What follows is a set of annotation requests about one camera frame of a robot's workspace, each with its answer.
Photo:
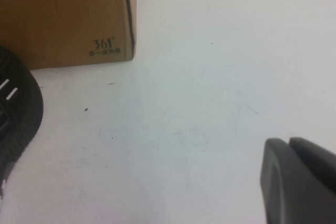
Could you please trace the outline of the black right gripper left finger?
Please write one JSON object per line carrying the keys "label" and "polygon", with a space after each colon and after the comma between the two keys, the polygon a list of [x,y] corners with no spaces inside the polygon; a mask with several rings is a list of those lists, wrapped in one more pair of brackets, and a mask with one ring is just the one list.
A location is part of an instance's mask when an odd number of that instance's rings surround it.
{"label": "black right gripper left finger", "polygon": [[260,185],[267,223],[335,223],[335,180],[319,180],[279,138],[265,141]]}

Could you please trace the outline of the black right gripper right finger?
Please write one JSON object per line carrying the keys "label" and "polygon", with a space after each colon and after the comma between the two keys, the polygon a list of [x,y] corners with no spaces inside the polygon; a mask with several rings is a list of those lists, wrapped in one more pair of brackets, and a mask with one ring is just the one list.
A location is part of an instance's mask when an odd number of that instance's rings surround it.
{"label": "black right gripper right finger", "polygon": [[335,154],[301,137],[293,137],[289,145],[309,171],[319,180],[335,180]]}

